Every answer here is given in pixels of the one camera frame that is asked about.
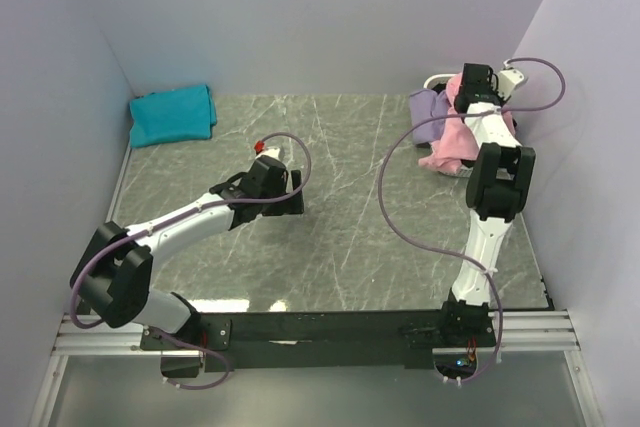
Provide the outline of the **pink t shirt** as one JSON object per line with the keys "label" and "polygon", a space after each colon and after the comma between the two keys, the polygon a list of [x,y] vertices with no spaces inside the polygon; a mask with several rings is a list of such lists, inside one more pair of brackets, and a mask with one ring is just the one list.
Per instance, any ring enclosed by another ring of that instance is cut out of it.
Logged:
{"label": "pink t shirt", "polygon": [[[454,100],[458,94],[462,74],[447,80],[446,87],[439,93],[429,94],[426,90],[410,99],[410,109],[417,107],[417,121],[456,113]],[[476,160],[479,147],[471,130],[460,118],[440,119],[418,128],[414,132],[418,144],[428,144],[431,153],[420,158],[418,165],[450,176],[468,176],[468,165]]]}

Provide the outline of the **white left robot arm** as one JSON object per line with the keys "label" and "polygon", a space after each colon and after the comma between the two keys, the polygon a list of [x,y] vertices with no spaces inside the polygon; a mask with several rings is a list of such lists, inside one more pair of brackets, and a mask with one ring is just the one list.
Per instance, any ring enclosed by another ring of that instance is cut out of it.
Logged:
{"label": "white left robot arm", "polygon": [[84,301],[111,328],[137,323],[163,331],[176,348],[203,346],[201,313],[175,292],[152,289],[153,269],[259,216],[303,214],[301,186],[300,171],[262,153],[248,171],[169,214],[128,227],[109,221],[96,229],[70,278],[72,299]]}

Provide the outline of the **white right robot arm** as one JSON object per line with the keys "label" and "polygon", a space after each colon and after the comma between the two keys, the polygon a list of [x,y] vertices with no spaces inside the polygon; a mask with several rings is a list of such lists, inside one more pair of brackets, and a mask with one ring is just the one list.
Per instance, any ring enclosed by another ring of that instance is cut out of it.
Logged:
{"label": "white right robot arm", "polygon": [[438,324],[440,337],[452,346],[492,335],[493,275],[504,238],[526,204],[536,159],[533,149],[516,140],[502,114],[498,86],[503,78],[488,65],[466,63],[454,100],[478,154],[466,187],[469,236]]}

